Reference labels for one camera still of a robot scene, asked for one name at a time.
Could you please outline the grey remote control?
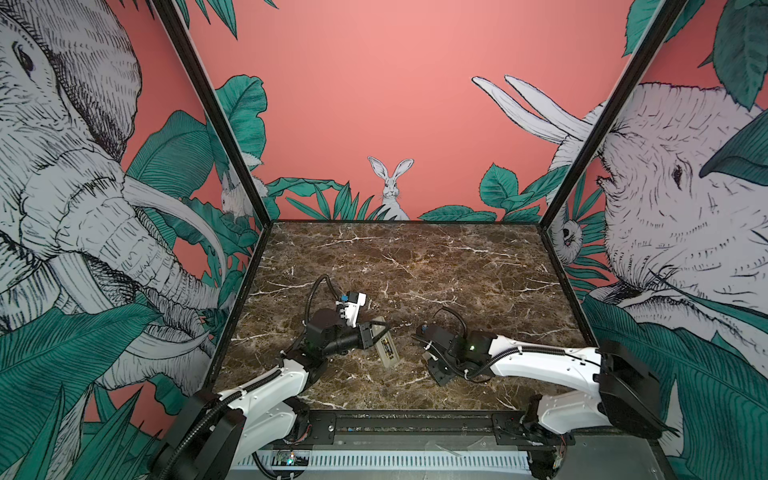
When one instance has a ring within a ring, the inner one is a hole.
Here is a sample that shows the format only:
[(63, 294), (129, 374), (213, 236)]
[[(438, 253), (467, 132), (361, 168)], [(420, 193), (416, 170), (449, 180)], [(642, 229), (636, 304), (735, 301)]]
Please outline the grey remote control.
[[(385, 320), (383, 316), (375, 317), (372, 320), (372, 323), (374, 320), (378, 320), (378, 319)], [(392, 337), (392, 333), (390, 331), (383, 338), (379, 338), (379, 340), (375, 344), (375, 347), (382, 361), (382, 364), (385, 368), (393, 369), (398, 365), (401, 358), (399, 356), (399, 353), (397, 352), (397, 348), (396, 348), (394, 339)]]

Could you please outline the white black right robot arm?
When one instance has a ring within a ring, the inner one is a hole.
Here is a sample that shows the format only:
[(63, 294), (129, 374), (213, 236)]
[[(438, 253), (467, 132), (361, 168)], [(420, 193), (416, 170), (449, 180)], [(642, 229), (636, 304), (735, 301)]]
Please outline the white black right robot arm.
[(520, 377), (567, 387), (568, 392), (531, 398), (520, 424), (544, 436), (613, 426), (644, 439), (679, 429), (661, 416), (660, 380), (627, 347), (606, 340), (597, 347), (565, 348), (515, 340), (485, 331), (453, 334), (422, 325), (413, 339), (427, 358), (432, 378)]

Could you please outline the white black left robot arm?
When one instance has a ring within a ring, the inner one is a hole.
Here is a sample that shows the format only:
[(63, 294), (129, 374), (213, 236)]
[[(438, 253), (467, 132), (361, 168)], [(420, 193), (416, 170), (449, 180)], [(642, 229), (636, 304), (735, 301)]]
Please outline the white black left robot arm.
[(333, 355), (365, 350), (389, 332), (381, 320), (351, 324), (336, 309), (306, 321), (276, 367), (234, 389), (202, 389), (182, 408), (149, 464), (150, 479), (224, 479), (232, 466), (294, 434), (306, 405), (298, 395), (318, 381)]

